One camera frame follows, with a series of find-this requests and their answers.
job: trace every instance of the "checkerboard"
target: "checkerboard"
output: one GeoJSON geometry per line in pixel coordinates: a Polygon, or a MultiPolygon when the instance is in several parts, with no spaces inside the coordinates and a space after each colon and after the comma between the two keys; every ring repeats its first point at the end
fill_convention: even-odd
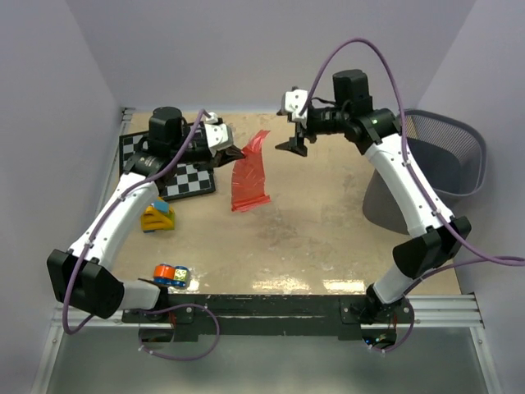
{"type": "MultiPolygon", "coordinates": [[[[128,159],[135,152],[135,146],[140,139],[147,135],[147,131],[141,133],[122,135],[119,140],[119,169],[120,174],[124,171],[124,166],[128,159]]],[[[205,195],[215,191],[215,181],[213,170],[197,170],[193,164],[177,164],[177,173],[168,182],[166,189],[161,193],[161,198],[165,201],[174,199],[184,199],[194,195],[205,195]]]]}

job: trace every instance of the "beige tabletop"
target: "beige tabletop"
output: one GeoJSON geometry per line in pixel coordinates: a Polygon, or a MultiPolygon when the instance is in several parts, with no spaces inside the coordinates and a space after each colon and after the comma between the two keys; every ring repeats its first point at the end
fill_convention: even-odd
{"type": "MultiPolygon", "coordinates": [[[[393,264],[392,248],[408,239],[371,224],[362,213],[372,165],[340,135],[322,136],[308,157],[274,149],[293,125],[273,114],[221,114],[244,147],[269,130],[263,159],[270,204],[231,212],[233,164],[215,170],[217,191],[171,203],[174,231],[144,234],[139,223],[118,255],[120,279],[151,278],[156,265],[184,265],[201,293],[356,294],[393,264]]],[[[194,114],[185,114],[192,121],[194,114]]],[[[129,133],[148,129],[136,113],[129,133]]],[[[428,279],[414,294],[459,294],[453,270],[428,279]]]]}

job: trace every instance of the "mesh wastebasket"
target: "mesh wastebasket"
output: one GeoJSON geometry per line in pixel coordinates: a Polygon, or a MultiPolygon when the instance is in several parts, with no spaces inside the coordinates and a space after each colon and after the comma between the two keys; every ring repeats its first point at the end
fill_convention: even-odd
{"type": "MultiPolygon", "coordinates": [[[[453,208],[478,192],[486,167],[481,135],[471,126],[435,113],[412,109],[405,115],[412,155],[443,203],[453,208]]],[[[363,214],[378,226],[408,234],[403,214],[377,171],[364,196],[363,214]]]]}

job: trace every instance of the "gray wall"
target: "gray wall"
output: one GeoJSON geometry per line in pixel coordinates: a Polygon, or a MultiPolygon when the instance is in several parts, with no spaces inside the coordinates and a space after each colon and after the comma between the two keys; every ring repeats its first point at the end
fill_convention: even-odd
{"type": "Polygon", "coordinates": [[[49,252],[94,214],[118,107],[63,0],[0,12],[0,392],[28,393],[48,333],[49,252]]]}
{"type": "MultiPolygon", "coordinates": [[[[405,104],[417,104],[475,0],[67,1],[120,103],[273,111],[356,35],[384,51],[405,104]]],[[[331,96],[334,71],[363,68],[377,104],[394,105],[375,55],[355,47],[319,94],[331,96]]]]}
{"type": "MultiPolygon", "coordinates": [[[[477,0],[419,104],[467,122],[486,139],[486,187],[467,212],[474,225],[471,241],[493,254],[525,256],[523,37],[523,0],[477,0]]],[[[522,393],[525,268],[484,263],[461,271],[459,279],[479,299],[504,392],[522,393]]]]}

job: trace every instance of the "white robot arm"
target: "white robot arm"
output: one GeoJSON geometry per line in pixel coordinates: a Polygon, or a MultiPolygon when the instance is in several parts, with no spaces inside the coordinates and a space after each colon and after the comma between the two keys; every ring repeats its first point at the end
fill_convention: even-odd
{"type": "Polygon", "coordinates": [[[443,227],[437,213],[448,218],[463,238],[471,227],[466,218],[455,218],[443,204],[409,151],[412,168],[435,201],[437,212],[425,200],[405,166],[399,123],[388,109],[372,108],[366,74],[360,70],[341,71],[333,75],[333,84],[336,101],[331,107],[315,108],[310,104],[302,111],[308,91],[292,89],[283,95],[277,114],[295,123],[295,134],[276,148],[305,157],[308,149],[304,139],[314,143],[318,135],[344,134],[377,169],[399,205],[412,239],[394,248],[395,264],[367,289],[363,316],[372,321],[381,310],[394,307],[421,275],[440,267],[458,252],[459,243],[443,227]]]}
{"type": "MultiPolygon", "coordinates": [[[[182,154],[181,163],[220,167],[244,155],[234,146],[229,126],[215,113],[200,125],[203,137],[194,139],[182,154]]],[[[123,199],[122,193],[138,182],[159,173],[177,154],[189,126],[177,108],[157,108],[149,121],[149,133],[138,143],[128,160],[115,192],[93,224],[67,252],[54,250],[48,258],[48,271],[57,300],[63,302],[74,265],[87,245],[82,269],[75,279],[71,305],[101,318],[117,310],[151,309],[158,302],[161,288],[142,280],[119,281],[111,274],[115,257],[144,210],[157,199],[174,173],[136,187],[123,199]],[[110,211],[117,201],[119,204],[110,211]],[[101,227],[93,241],[96,226],[101,227]]]]}

